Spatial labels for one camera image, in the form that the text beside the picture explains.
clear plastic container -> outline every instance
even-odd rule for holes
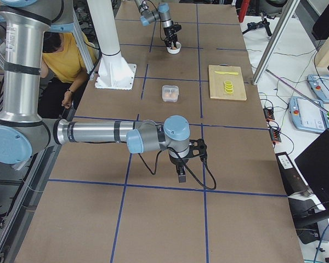
[[[163,101],[176,102],[179,96],[178,86],[163,85],[162,86],[162,99]]]

person's hand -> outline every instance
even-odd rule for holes
[[[72,93],[70,91],[65,92],[65,98],[62,101],[62,106],[70,108],[72,106]]]

light blue device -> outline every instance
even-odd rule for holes
[[[310,74],[307,80],[316,96],[323,102],[329,103],[329,75]]]
[[[321,100],[313,99],[313,101],[323,107]],[[327,115],[305,98],[291,97],[289,110],[292,122],[299,130],[322,133],[325,129],[329,128]]]

computer screen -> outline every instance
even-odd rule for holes
[[[295,163],[324,207],[329,209],[329,129],[296,159]]]

wooden board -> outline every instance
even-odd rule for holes
[[[215,71],[223,72],[238,72],[238,75],[231,74],[217,74]],[[219,100],[247,100],[245,85],[243,83],[242,73],[240,67],[233,66],[216,66],[208,65],[209,78],[209,97],[211,99]],[[234,86],[234,92],[228,94],[224,91],[224,81],[231,81]]]

